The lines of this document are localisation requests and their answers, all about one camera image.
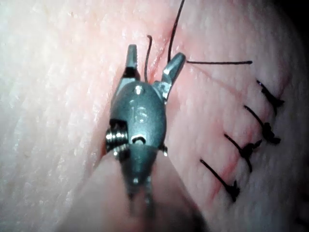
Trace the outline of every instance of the pink skin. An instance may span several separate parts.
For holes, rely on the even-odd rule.
[[[148,76],[160,80],[179,5],[0,3],[1,228],[50,231],[63,219],[102,156],[127,46],[137,44],[142,74],[146,35],[153,36]],[[169,157],[209,227],[301,231],[294,218],[309,209],[299,197],[299,184],[309,179],[309,95],[303,46],[293,27],[265,3],[188,0],[172,55],[179,51],[188,60],[253,61],[186,64],[167,105]],[[256,78],[286,101],[276,117]],[[260,125],[244,104],[281,138],[278,146],[262,143],[251,157],[251,174],[223,136],[241,147],[261,139]],[[237,180],[235,204],[200,158],[227,184]]]

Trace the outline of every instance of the black suture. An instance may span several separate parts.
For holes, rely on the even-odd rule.
[[[265,95],[265,97],[267,98],[267,100],[269,101],[269,103],[272,105],[275,115],[277,115],[277,108],[282,106],[284,101],[277,99],[276,97],[274,97],[269,90],[259,81],[256,80],[256,82],[262,87],[262,93]]]
[[[200,159],[199,161],[222,183],[227,193],[230,194],[232,201],[235,202],[240,192],[240,189],[237,187],[237,182],[234,181],[232,186],[227,185],[226,182],[224,182],[224,180],[215,172],[215,170],[212,169],[203,159]]]
[[[224,134],[224,136],[238,149],[240,156],[244,158],[245,161],[247,162],[249,171],[252,172],[252,165],[249,159],[253,151],[259,147],[262,140],[257,141],[255,144],[249,143],[245,145],[243,148],[240,148],[240,146],[231,137],[229,137],[227,134]]]
[[[263,122],[261,121],[261,119],[255,114],[255,112],[253,112],[252,109],[250,109],[248,106],[244,105],[243,107],[245,107],[246,110],[248,110],[252,115],[253,117],[255,117],[255,119],[259,122],[259,124],[261,125],[261,127],[264,126]]]
[[[173,41],[174,41],[174,38],[175,38],[175,33],[176,33],[176,28],[177,28],[177,25],[178,25],[180,13],[182,12],[182,9],[183,9],[183,4],[184,4],[184,0],[182,0],[182,2],[180,4],[179,10],[178,10],[178,13],[177,13],[177,16],[176,16],[176,20],[175,20],[175,23],[174,23],[174,26],[173,26],[172,35],[170,37],[169,53],[168,53],[168,63],[170,62],[170,59],[171,59],[171,52],[172,52]]]
[[[175,33],[176,33],[176,28],[177,28],[177,25],[178,25],[179,17],[180,17],[180,14],[182,12],[182,9],[183,9],[183,4],[184,4],[184,0],[182,0],[182,2],[180,4],[179,10],[178,10],[178,13],[177,13],[177,16],[176,16],[176,20],[175,20],[175,23],[174,23],[174,26],[173,26],[173,29],[172,29],[172,35],[170,37],[170,42],[169,42],[168,63],[170,62],[170,59],[171,59],[172,45],[173,45],[173,41],[174,41],[174,38],[175,38]],[[242,65],[242,64],[249,64],[250,65],[253,62],[252,62],[252,60],[236,61],[236,62],[207,62],[207,61],[190,61],[190,60],[187,60],[186,63],[189,63],[189,64],[219,64],[219,65]]]
[[[298,224],[298,225],[302,225],[303,227],[305,227],[308,231],[309,231],[309,222],[306,222],[305,220],[297,217],[295,222]]]
[[[147,35],[148,39],[149,39],[149,45],[148,45],[148,50],[147,50],[147,54],[146,54],[146,60],[145,60],[145,70],[144,70],[144,77],[145,77],[145,83],[148,83],[148,78],[147,78],[147,66],[148,66],[148,60],[149,60],[149,54],[150,54],[150,49],[151,49],[151,45],[153,43],[153,38],[151,35]]]
[[[238,61],[238,62],[203,62],[203,61],[200,62],[200,61],[187,60],[187,63],[189,63],[189,64],[221,64],[221,65],[234,64],[234,65],[240,65],[240,64],[252,64],[253,62],[251,60]]]
[[[274,145],[278,145],[281,141],[281,138],[275,137],[275,134],[271,131],[271,126],[269,122],[263,123],[260,118],[253,112],[252,109],[250,109],[248,106],[244,105],[244,108],[248,110],[254,117],[255,119],[260,123],[262,127],[262,135],[264,139]]]

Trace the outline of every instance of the skin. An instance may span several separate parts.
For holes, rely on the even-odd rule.
[[[0,227],[52,231],[96,167],[108,127],[110,99],[124,70],[127,46],[137,44],[150,82],[167,62],[179,1],[0,2]],[[172,56],[252,65],[186,64],[167,105],[169,158],[211,231],[303,231],[308,202],[308,70],[290,22],[265,1],[187,1]],[[285,100],[274,117],[256,83]],[[245,160],[240,147],[262,138],[251,109],[269,122],[277,146],[263,141]],[[203,166],[227,183],[235,203]],[[102,182],[108,175],[103,175]],[[110,198],[112,192],[100,197]]]

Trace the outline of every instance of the skin surface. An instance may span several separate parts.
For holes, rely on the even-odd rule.
[[[103,153],[109,104],[129,44],[142,74],[160,80],[180,2],[82,0],[0,2],[0,228],[52,231]],[[169,158],[211,231],[303,231],[309,220],[308,70],[289,21],[265,1],[186,1],[172,56],[252,65],[186,64],[167,104]],[[275,117],[256,79],[285,100]],[[262,138],[249,106],[281,138],[245,160]],[[227,184],[235,203],[199,159]]]

